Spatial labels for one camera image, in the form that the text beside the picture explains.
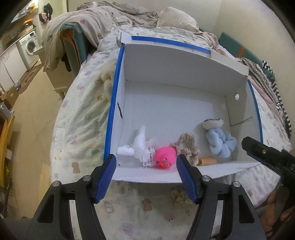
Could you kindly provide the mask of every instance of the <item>blue gripper pad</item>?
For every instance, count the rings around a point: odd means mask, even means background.
[[[190,200],[192,200],[194,203],[196,203],[198,201],[198,197],[196,195],[196,185],[195,185],[195,182],[193,181],[189,171],[187,170],[185,164],[183,163],[180,155],[176,159],[176,167],[177,167],[177,171],[180,175],[181,181],[183,183],[183,186],[185,188],[187,196],[189,197]]]
[[[97,191],[95,195],[96,202],[99,202],[106,195],[106,191],[110,185],[111,179],[116,170],[117,160],[115,155],[109,154],[103,165],[101,166],[101,170],[103,170],[99,181],[97,182]]]

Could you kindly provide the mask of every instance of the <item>pillow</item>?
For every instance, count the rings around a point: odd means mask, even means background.
[[[194,18],[173,7],[161,11],[157,27],[177,27],[193,33],[201,33]]]

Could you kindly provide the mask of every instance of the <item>rug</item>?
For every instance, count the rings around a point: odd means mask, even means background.
[[[39,70],[43,67],[42,64],[39,64],[37,66],[32,67],[28,72],[26,72],[21,80],[20,80],[20,85],[21,88],[19,90],[19,93],[23,93],[27,87],[29,86],[30,82],[33,80],[33,78],[36,76],[36,74],[39,72]]]

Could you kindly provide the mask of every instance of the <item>yellow shelf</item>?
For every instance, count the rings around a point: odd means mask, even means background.
[[[4,162],[7,151],[7,145],[12,134],[12,125],[15,116],[12,115],[8,120],[5,120],[1,136],[0,136],[0,186],[4,187]]]

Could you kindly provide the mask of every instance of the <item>washing machine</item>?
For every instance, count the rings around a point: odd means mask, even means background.
[[[22,57],[24,65],[26,66],[27,70],[30,70],[39,60],[39,56],[33,54],[33,52],[39,48],[35,31],[32,31],[22,37],[17,42],[17,48],[19,50],[20,56]]]

